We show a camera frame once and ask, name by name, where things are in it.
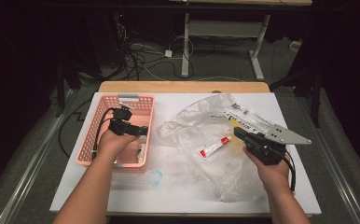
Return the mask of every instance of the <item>clear plastic bag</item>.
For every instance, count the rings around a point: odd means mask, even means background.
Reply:
[[[212,192],[221,202],[253,201],[265,191],[256,166],[244,155],[243,142],[233,135],[233,125],[224,112],[236,105],[230,94],[200,100],[157,128],[158,136],[178,147],[189,159],[189,169],[212,183]],[[207,160],[199,152],[225,136],[232,139]]]

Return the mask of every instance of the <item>plastic basket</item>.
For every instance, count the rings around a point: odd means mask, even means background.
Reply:
[[[133,107],[132,117],[129,122],[132,125],[147,126],[147,138],[139,138],[139,140],[131,142],[127,147],[117,156],[116,162],[113,164],[114,172],[128,172],[128,173],[144,173],[146,170],[146,159],[148,154],[149,135],[151,132],[151,124],[153,118],[154,96],[142,94],[128,94],[128,93],[108,93],[101,96],[96,108],[94,110],[92,120],[89,124],[87,134],[81,145],[81,149],[76,157],[76,162],[85,166],[89,166],[92,158],[92,150],[95,142],[96,132],[98,131],[99,122],[104,112],[110,108],[121,108],[119,102]],[[111,119],[113,114],[109,112],[104,119]],[[104,131],[107,130],[109,120],[104,122],[101,127],[99,138]],[[145,154],[143,161],[138,162],[137,152],[141,143],[145,143]]]

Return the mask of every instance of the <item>hand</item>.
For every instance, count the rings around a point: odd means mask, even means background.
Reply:
[[[284,192],[283,190],[290,191],[288,184],[289,168],[284,161],[280,161],[277,165],[265,165],[246,147],[243,148],[243,152],[256,165],[259,178],[267,193]]]
[[[116,135],[111,130],[106,130],[99,140],[98,156],[104,155],[106,158],[114,162],[117,155],[119,155],[119,153],[121,153],[121,151],[124,150],[130,142],[133,142],[138,138],[139,136],[128,134]]]

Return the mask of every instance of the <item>gray floor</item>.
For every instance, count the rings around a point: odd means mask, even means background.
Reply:
[[[206,43],[195,43],[195,50],[191,56],[194,74],[187,80],[200,81],[256,81],[248,56],[248,50],[253,49],[255,42],[246,39],[239,46],[231,47],[236,39],[220,40],[223,44],[212,45]],[[290,41],[280,40],[276,43],[264,43],[259,54],[259,62],[265,81],[271,84],[286,76],[296,53],[289,50]],[[145,51],[164,52],[168,47],[160,46],[154,42],[145,43]],[[147,61],[159,58],[159,55],[143,53]],[[181,56],[175,53],[174,58]],[[173,67],[179,76],[181,69],[180,60],[165,60],[171,63],[158,62],[146,63],[145,69],[140,73],[140,80],[181,80],[173,74]],[[109,67],[103,68],[105,74],[109,74]],[[82,76],[82,88],[72,91],[66,104],[65,115],[67,118],[82,103],[91,98],[99,88],[99,82],[90,80],[88,76]],[[125,73],[114,77],[119,79],[125,77]],[[309,136],[313,141],[312,146],[298,147],[299,155],[311,180],[313,190],[318,198],[323,214],[312,217],[313,223],[360,223],[360,160],[355,154],[352,145],[344,134],[338,119],[335,117],[329,100],[322,90],[320,124],[316,129],[309,118],[309,105],[311,99],[296,98],[292,88],[278,88],[274,91],[279,105],[284,114],[289,129]],[[56,95],[52,93],[52,107],[36,123],[30,133],[25,136],[12,160],[8,163],[6,170],[0,178],[0,215],[6,208],[11,195],[19,185],[22,176],[28,169],[28,165],[35,159],[34,155],[42,146],[47,146],[47,154],[36,168],[38,175],[31,186],[25,191],[24,200],[18,200],[19,210],[15,210],[8,223],[50,223],[55,214],[50,213],[49,207],[55,190],[62,178],[67,158],[61,151],[58,141],[58,131],[52,139],[47,139],[49,132],[54,127],[58,118]],[[82,126],[82,119],[89,109],[89,104],[81,106],[65,123],[62,129],[62,145],[70,153]],[[174,218],[174,217],[112,217],[113,223],[269,223],[268,219],[244,219],[244,218]]]

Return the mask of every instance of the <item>table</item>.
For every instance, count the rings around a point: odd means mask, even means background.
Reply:
[[[312,0],[188,0],[183,1],[190,3],[208,3],[208,4],[240,4],[240,5],[285,5],[293,6],[310,6]],[[254,50],[249,50],[251,64],[254,68],[256,79],[264,80],[261,67],[258,61],[258,53],[261,49],[262,41],[270,21],[270,15],[265,15],[262,22],[240,22],[240,21],[192,21],[189,18],[189,13],[186,13],[185,31],[184,31],[184,49],[182,60],[182,77],[188,77],[189,56],[189,36],[190,35],[213,35],[213,36],[233,36],[233,37],[256,37],[256,47]]]
[[[212,91],[232,93],[239,104],[247,104],[261,116],[269,116],[273,122],[285,126],[283,115],[273,93],[263,83],[247,82],[104,82],[96,93],[108,91],[150,92],[155,96],[153,129],[171,119],[185,106],[207,96]],[[50,211],[58,212],[80,177],[85,167],[76,164],[76,154],[83,134],[88,129],[91,113],[86,117],[77,139],[75,149],[64,171]],[[207,190],[205,182],[187,175],[187,159],[175,147],[168,147],[154,134],[150,136],[147,171],[145,174],[114,173],[107,214],[192,217],[250,217],[269,214],[268,199],[261,197],[255,202],[222,203]],[[308,215],[320,214],[311,184],[305,173],[297,150],[291,147],[297,166],[298,201]]]

